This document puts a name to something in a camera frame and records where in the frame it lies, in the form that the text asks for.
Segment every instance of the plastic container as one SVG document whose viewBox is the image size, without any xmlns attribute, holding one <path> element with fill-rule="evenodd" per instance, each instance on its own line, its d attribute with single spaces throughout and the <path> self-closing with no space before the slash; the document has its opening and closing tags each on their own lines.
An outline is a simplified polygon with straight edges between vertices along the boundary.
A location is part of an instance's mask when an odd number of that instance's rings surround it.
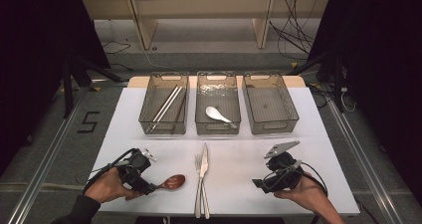
<svg viewBox="0 0 422 224">
<path fill-rule="evenodd" d="M 195 113 L 197 133 L 238 134 L 241 116 L 235 73 L 198 72 L 197 77 Z M 217 109 L 233 125 L 209 117 L 206 113 L 208 107 Z"/>
<path fill-rule="evenodd" d="M 153 73 L 139 116 L 144 133 L 184 134 L 188 97 L 188 73 Z"/>
<path fill-rule="evenodd" d="M 252 134 L 294 130 L 299 116 L 280 71 L 245 73 L 243 94 Z"/>
</svg>

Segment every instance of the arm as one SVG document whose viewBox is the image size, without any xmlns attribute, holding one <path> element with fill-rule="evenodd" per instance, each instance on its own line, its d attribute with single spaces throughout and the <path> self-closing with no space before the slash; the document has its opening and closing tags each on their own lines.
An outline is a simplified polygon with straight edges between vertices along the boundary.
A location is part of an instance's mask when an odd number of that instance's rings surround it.
<svg viewBox="0 0 422 224">
<path fill-rule="evenodd" d="M 302 176 L 298 186 L 293 190 L 274 192 L 274 196 L 290 199 L 302 207 L 314 212 L 324 223 L 344 223 L 334 206 L 312 180 Z"/>
<path fill-rule="evenodd" d="M 140 196 L 140 193 L 125 188 L 120 181 L 117 168 L 114 167 L 93 183 L 84 195 L 77 197 L 69 215 L 56 219 L 52 224 L 91 223 L 101 203 L 123 196 L 126 200 L 131 200 Z"/>
</svg>

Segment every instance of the silver fork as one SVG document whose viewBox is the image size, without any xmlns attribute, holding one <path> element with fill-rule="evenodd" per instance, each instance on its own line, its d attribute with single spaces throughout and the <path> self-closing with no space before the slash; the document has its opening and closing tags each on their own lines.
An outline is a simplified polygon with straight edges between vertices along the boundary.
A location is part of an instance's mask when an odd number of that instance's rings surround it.
<svg viewBox="0 0 422 224">
<path fill-rule="evenodd" d="M 202 157 L 201 155 L 195 155 L 195 165 L 196 165 L 196 172 L 199 174 L 201 171 L 201 164 L 202 164 Z M 205 193 L 205 186 L 204 182 L 202 182 L 202 202 L 204 205 L 204 212 L 205 212 L 205 218 L 210 218 L 210 211 L 208 209 L 208 201 L 207 201 L 207 194 Z"/>
</svg>

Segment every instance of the human hand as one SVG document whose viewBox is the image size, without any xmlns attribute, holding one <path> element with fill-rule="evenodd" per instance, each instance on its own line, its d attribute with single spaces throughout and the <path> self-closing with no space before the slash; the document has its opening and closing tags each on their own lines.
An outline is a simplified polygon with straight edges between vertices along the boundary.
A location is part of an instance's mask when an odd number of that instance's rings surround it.
<svg viewBox="0 0 422 224">
<path fill-rule="evenodd" d="M 344 223 L 319 185 L 305 176 L 301 177 L 295 189 L 277 191 L 274 192 L 274 196 L 298 203 L 320 216 L 324 223 Z"/>
<path fill-rule="evenodd" d="M 118 176 L 118 170 L 114 167 L 100 176 L 99 179 L 88 188 L 85 195 L 99 203 L 104 203 L 123 196 L 126 200 L 131 200 L 140 196 L 141 193 L 124 187 Z"/>
</svg>

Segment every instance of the white tabletop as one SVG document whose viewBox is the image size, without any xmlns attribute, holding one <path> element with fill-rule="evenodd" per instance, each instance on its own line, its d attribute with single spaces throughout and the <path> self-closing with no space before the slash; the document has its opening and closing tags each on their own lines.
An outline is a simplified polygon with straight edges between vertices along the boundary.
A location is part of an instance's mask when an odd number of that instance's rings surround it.
<svg viewBox="0 0 422 224">
<path fill-rule="evenodd" d="M 265 194 L 252 182 L 252 179 L 262 179 L 270 173 L 265 165 L 268 159 L 264 159 L 264 155 L 274 144 L 299 140 L 301 143 L 289 150 L 293 158 L 310 164 L 318 171 L 327 185 L 329 199 L 341 215 L 359 213 L 308 88 L 289 88 L 300 119 L 292 133 L 272 135 L 251 134 L 240 88 L 240 132 L 223 137 L 196 134 L 194 89 L 190 89 L 184 135 L 145 135 L 138 122 L 145 92 L 146 88 L 123 89 L 93 169 L 105 166 L 131 148 L 147 147 L 157 162 L 151 162 L 151 166 L 142 173 L 146 181 L 160 184 L 171 175 L 183 174 L 186 182 L 174 191 L 156 190 L 131 201 L 119 198 L 104 203 L 100 211 L 193 216 L 198 182 L 195 154 L 202 152 L 206 142 L 209 169 L 204 182 L 212 216 L 311 214 L 292 201 L 275 198 L 272 193 Z M 303 169 L 313 173 L 306 166 Z"/>
</svg>

